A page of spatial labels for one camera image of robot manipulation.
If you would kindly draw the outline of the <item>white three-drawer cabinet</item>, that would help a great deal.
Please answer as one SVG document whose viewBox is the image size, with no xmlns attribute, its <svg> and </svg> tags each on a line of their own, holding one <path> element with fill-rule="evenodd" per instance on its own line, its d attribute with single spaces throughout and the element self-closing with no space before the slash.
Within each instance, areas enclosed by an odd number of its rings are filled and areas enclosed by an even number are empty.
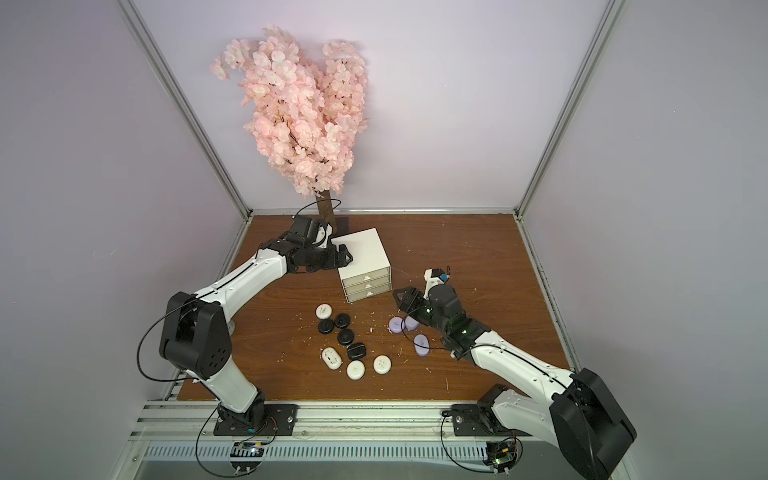
<svg viewBox="0 0 768 480">
<path fill-rule="evenodd" d="M 348 303 L 355 303 L 392 289 L 391 265 L 376 228 L 332 239 L 345 246 L 352 261 L 338 269 Z"/>
</svg>

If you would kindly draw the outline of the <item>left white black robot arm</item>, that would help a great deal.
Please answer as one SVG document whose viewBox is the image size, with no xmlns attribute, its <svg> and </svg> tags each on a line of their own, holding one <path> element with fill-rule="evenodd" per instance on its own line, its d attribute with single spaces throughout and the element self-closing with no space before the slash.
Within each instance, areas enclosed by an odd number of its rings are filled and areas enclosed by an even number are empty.
<svg viewBox="0 0 768 480">
<path fill-rule="evenodd" d="M 197 379 L 219 401 L 217 413 L 240 428 L 264 422 L 264 397 L 233 359 L 233 316 L 261 290 L 287 274 L 349 265 L 353 255 L 331 241 L 330 224 L 296 215 L 291 227 L 262 243 L 242 265 L 195 293 L 179 292 L 167 304 L 159 354 Z"/>
</svg>

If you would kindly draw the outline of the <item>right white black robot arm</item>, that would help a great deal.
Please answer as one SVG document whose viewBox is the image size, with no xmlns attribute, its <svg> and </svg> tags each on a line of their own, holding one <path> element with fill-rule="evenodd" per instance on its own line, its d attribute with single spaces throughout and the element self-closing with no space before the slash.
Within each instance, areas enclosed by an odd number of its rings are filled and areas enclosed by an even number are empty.
<svg viewBox="0 0 768 480">
<path fill-rule="evenodd" d="M 490 422 L 559 448 L 585 479 L 608 479 L 637 431 L 604 380 L 583 368 L 553 366 L 506 341 L 469 316 L 454 287 L 437 284 L 393 293 L 397 308 L 439 331 L 451 356 L 505 380 L 509 387 L 486 399 Z"/>
</svg>

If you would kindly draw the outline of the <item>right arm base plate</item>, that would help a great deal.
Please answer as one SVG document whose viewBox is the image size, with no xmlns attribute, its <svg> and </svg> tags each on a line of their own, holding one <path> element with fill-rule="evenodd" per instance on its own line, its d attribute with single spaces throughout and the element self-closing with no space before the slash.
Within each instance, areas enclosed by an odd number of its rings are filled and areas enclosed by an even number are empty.
<svg viewBox="0 0 768 480">
<path fill-rule="evenodd" d="M 489 407 L 476 403 L 453 404 L 447 413 L 454 435 L 458 437 L 528 436 L 528 433 L 523 430 L 504 427 Z"/>
</svg>

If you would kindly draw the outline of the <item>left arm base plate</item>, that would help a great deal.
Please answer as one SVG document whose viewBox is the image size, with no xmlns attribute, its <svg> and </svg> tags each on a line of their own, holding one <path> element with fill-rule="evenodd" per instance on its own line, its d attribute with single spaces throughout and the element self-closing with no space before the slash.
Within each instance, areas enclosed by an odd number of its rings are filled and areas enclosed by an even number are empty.
<svg viewBox="0 0 768 480">
<path fill-rule="evenodd" d="M 299 406 L 287 403 L 255 403 L 249 410 L 236 413 L 219 406 L 216 411 L 215 436 L 291 436 Z"/>
</svg>

